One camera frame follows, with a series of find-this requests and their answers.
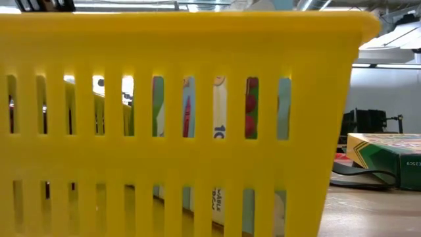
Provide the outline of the black robot workstation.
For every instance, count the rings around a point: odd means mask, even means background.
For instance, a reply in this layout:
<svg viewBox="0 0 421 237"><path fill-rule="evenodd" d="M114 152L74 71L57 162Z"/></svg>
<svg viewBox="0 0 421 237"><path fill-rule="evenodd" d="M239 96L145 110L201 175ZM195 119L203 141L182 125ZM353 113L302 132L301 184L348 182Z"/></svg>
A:
<svg viewBox="0 0 421 237"><path fill-rule="evenodd" d="M343 115L338 144L345 145L347 143L348 133L388 133L386 128L389 120L397 121L397 133L402 134L403 115L387 117L385 111L355 108Z"/></svg>

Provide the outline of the silver spiral air duct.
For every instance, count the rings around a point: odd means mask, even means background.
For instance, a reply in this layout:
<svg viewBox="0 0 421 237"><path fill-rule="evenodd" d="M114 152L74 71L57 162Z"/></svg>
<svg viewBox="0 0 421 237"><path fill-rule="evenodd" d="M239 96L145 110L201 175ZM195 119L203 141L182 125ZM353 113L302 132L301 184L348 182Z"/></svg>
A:
<svg viewBox="0 0 421 237"><path fill-rule="evenodd" d="M332 0L299 0L296 10L297 11L322 11Z"/></svg>

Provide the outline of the yellow plastic basket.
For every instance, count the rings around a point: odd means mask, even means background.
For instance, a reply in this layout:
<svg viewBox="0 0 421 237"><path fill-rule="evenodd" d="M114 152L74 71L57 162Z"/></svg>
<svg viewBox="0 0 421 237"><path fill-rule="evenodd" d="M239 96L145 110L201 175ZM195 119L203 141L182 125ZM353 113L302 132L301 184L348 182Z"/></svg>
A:
<svg viewBox="0 0 421 237"><path fill-rule="evenodd" d="M351 67L378 34L368 12L0 14L0 237L182 235L182 189L195 191L193 234L211 235L212 190L226 197L224 235L240 236L243 191L255 191L255 237L271 237L285 190L285 237L317 237ZM153 135L153 79L164 81L164 136ZM182 136L184 78L195 79L195 136ZM228 79L226 137L215 139L213 84ZM245 86L259 79L257 139L245 137ZM291 80L289 138L277 139L281 78Z"/></svg>

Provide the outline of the orange spiral coil tie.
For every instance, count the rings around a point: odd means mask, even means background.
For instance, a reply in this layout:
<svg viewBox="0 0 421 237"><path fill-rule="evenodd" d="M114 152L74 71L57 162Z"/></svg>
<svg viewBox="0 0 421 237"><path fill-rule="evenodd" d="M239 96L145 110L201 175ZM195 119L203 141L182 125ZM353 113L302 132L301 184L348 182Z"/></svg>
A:
<svg viewBox="0 0 421 237"><path fill-rule="evenodd" d="M353 164L353 161L349 159L345 153L336 153L334 161L347 166L351 166Z"/></svg>

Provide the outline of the crayon box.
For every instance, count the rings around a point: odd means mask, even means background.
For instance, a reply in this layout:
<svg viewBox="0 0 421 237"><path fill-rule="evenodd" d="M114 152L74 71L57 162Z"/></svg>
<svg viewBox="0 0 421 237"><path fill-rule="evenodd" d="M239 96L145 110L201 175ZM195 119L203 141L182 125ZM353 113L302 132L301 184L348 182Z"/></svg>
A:
<svg viewBox="0 0 421 237"><path fill-rule="evenodd" d="M217 76L213 84L213 126L212 135L215 139L226 137L226 99L228 79L225 76ZM158 76L153 79L153 135L164 136L164 81ZM258 98L259 79L248 77L245 86L245 137L257 139L258 123ZM184 78L182 94L182 136L192 138L195 136L195 79L192 76ZM291 80L281 78L278 82L277 95L277 139L289 138L289 114L291 103ZM274 228L273 237L285 236L285 205L286 191L274 192ZM186 213L192 214L194 209L194 189L185 187L182 191L182 207ZM212 223L217 227L224 225L225 200L224 190L214 188L212 191ZM255 220L255 191L246 189L243 191L243 217L242 232L246 236L254 234Z"/></svg>
<svg viewBox="0 0 421 237"><path fill-rule="evenodd" d="M421 191L421 134L347 135L347 157L404 190Z"/></svg>

